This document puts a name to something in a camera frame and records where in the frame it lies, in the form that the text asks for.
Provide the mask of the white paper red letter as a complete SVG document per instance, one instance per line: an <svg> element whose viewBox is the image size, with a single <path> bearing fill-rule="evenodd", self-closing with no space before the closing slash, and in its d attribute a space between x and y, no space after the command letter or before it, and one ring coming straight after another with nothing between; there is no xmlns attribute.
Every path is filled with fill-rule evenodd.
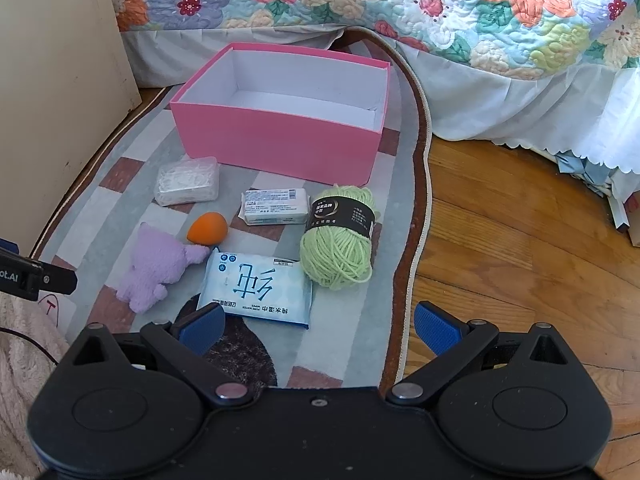
<svg viewBox="0 0 640 480"><path fill-rule="evenodd" d="M55 292L40 292L38 304L58 331L65 335L77 310L76 304L67 296Z"/></svg>

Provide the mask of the papers under bed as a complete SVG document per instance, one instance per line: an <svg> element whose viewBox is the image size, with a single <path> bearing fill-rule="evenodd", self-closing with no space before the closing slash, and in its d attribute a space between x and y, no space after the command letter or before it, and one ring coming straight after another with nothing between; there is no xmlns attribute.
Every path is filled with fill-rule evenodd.
<svg viewBox="0 0 640 480"><path fill-rule="evenodd" d="M634 247L639 246L639 175L596 165L571 151L554 156L561 174L569 174L603 197L618 232L625 232Z"/></svg>

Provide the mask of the white bed skirt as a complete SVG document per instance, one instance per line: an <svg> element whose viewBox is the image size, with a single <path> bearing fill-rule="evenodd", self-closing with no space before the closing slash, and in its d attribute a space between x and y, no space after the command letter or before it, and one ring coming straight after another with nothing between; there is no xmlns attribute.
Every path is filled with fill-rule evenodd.
<svg viewBox="0 0 640 480"><path fill-rule="evenodd" d="M123 32L141 87L182 84L230 42L266 42L326 49L349 34L341 25L235 27ZM386 38L420 80L433 130L449 141L489 140L551 154L570 151L612 169L612 191L626 200L639 188L639 72L577 64L521 80L506 52L491 42L463 65Z"/></svg>

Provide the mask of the small white tissue pack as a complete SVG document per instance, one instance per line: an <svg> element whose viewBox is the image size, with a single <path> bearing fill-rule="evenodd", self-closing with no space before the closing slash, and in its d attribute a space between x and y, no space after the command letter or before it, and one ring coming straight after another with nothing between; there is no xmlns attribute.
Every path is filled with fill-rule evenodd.
<svg viewBox="0 0 640 480"><path fill-rule="evenodd" d="M239 218L248 226L304 224L310 201L303 188L248 190L242 194Z"/></svg>

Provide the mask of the floral quilt bedspread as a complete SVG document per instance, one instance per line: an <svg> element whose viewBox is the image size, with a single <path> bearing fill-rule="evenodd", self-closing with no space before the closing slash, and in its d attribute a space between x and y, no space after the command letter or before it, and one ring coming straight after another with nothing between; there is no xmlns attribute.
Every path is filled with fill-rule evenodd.
<svg viewBox="0 0 640 480"><path fill-rule="evenodd" d="M639 64L639 0L112 0L122 32L362 26L518 79Z"/></svg>

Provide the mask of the purple plush toy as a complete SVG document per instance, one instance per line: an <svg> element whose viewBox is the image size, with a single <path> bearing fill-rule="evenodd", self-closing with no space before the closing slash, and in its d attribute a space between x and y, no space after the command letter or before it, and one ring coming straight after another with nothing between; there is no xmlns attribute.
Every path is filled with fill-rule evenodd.
<svg viewBox="0 0 640 480"><path fill-rule="evenodd" d="M180 281L189 266L203 263L209 253L206 246L183 244L143 222L116 297L135 314L144 313L168 296L168 285Z"/></svg>

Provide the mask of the orange makeup sponge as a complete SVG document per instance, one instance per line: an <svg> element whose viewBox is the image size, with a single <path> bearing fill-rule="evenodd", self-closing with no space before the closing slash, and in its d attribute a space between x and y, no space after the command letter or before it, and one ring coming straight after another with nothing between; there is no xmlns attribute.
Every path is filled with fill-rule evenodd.
<svg viewBox="0 0 640 480"><path fill-rule="evenodd" d="M186 239L192 244L217 246L227 237L228 229L228 222L222 214L206 212L192 223Z"/></svg>

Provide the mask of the green yarn ball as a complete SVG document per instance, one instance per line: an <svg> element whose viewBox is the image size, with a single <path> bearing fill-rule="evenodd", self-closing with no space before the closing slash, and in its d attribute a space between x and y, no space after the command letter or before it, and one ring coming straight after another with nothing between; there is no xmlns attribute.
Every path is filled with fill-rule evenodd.
<svg viewBox="0 0 640 480"><path fill-rule="evenodd" d="M300 264L308 278L332 290L369 281L376 218L368 188L334 185L314 196L299 243Z"/></svg>

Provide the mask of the pink cardboard box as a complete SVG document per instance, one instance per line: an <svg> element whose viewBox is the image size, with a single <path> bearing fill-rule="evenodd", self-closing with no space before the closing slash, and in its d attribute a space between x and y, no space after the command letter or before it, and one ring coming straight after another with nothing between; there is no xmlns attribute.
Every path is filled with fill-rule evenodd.
<svg viewBox="0 0 640 480"><path fill-rule="evenodd" d="M282 44L229 44L169 106L184 151L325 184L368 183L390 63Z"/></svg>

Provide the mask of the checkered grey rug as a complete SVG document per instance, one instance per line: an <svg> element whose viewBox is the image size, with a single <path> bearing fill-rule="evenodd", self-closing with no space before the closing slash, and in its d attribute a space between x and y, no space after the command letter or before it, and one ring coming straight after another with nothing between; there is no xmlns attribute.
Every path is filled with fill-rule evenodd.
<svg viewBox="0 0 640 480"><path fill-rule="evenodd" d="M238 336L243 351L271 365L282 387L388 388L404 374L414 274L431 220L427 153L430 120L420 84L385 37L351 28L334 49L390 63L390 93L368 188L378 218L373 228L370 281L337 292L316 288L309 326L247 318ZM64 335L73 339L88 323L115 333L149 322L171 321L202 288L204 270L192 266L167 298L135 314L116 297L141 223L183 238L209 211L227 219L226 252L297 258L300 226L248 226L239 218L249 188L287 188L278 174L224 166L220 191L209 203L160 206L154 184L161 166L183 159L169 109L173 88L144 92L143 103L106 141L41 235L34 253L78 277L67 297L77 306Z"/></svg>

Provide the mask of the pink fluffy blanket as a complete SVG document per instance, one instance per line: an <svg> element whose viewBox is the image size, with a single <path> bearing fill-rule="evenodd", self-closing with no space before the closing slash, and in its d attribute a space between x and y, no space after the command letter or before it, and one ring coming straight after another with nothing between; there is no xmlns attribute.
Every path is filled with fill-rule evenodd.
<svg viewBox="0 0 640 480"><path fill-rule="evenodd" d="M1 335L1 477L35 479L42 466L26 422L32 402L68 343L35 302L1 295L1 327L28 338Z"/></svg>

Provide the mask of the blue wet wipes pack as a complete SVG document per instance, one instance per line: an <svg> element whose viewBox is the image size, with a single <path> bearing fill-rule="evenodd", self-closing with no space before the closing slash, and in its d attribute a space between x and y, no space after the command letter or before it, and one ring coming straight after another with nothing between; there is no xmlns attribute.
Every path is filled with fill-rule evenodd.
<svg viewBox="0 0 640 480"><path fill-rule="evenodd" d="M295 324L310 321L312 284L298 261L215 249L206 264L198 307Z"/></svg>

